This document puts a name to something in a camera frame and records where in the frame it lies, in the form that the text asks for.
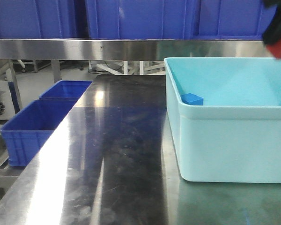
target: blue storage bin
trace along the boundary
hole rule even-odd
[[[0,38],[84,38],[84,0],[0,0]]]
[[[275,10],[262,0],[201,0],[193,38],[261,39]]]
[[[77,101],[92,81],[58,81],[40,95],[40,99]]]
[[[1,129],[10,166],[27,166],[75,101],[36,100],[22,109]]]
[[[85,0],[91,38],[190,39],[198,0]]]
[[[181,176],[281,183],[281,60],[167,58],[166,98]],[[204,98],[187,105],[181,95]]]

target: blue plastic crate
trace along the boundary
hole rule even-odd
[[[281,183],[281,60],[166,58],[166,98],[181,176]],[[185,104],[192,93],[204,105]]]
[[[91,38],[190,39],[198,0],[86,0]]]
[[[92,81],[58,81],[39,98],[77,101],[91,83]]]
[[[262,0],[201,0],[193,38],[261,39],[275,10]]]
[[[1,129],[10,166],[26,166],[41,149],[75,101],[36,100]]]
[[[84,0],[0,0],[0,38],[83,38]]]

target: crate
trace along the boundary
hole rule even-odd
[[[198,0],[86,0],[89,35],[107,39],[190,39]]]
[[[275,13],[262,0],[86,0],[103,39],[261,39]]]
[[[1,128],[10,166],[27,166],[75,101],[36,100]]]
[[[91,83],[92,81],[58,81],[39,98],[77,101]]]
[[[262,0],[201,0],[195,39],[261,39],[276,7]]]
[[[84,38],[84,0],[0,0],[0,38]]]
[[[181,176],[281,183],[281,60],[166,58],[165,64]],[[187,93],[204,104],[184,104],[180,96]]]

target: reflective metal surface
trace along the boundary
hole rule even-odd
[[[166,57],[269,57],[262,41],[0,39],[0,59],[163,61]]]
[[[164,81],[98,76],[1,200],[0,225],[281,225],[281,184],[180,178]]]

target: light blue plastic bin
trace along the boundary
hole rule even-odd
[[[181,176],[281,183],[281,60],[166,58],[167,109]],[[187,105],[180,95],[204,98]]]

